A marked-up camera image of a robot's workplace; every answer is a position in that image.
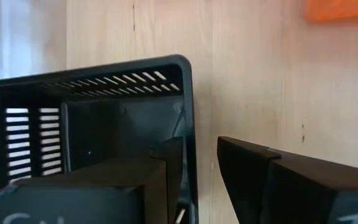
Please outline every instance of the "wood grain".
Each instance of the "wood grain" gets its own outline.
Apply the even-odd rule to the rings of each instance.
[[[358,167],[358,20],[298,0],[4,0],[6,77],[183,54],[193,67],[200,223],[237,223],[227,135]]]

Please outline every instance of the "black plastic crate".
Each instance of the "black plastic crate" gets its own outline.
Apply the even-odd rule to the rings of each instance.
[[[0,190],[183,136],[180,207],[198,222],[191,66],[167,57],[0,80]]]

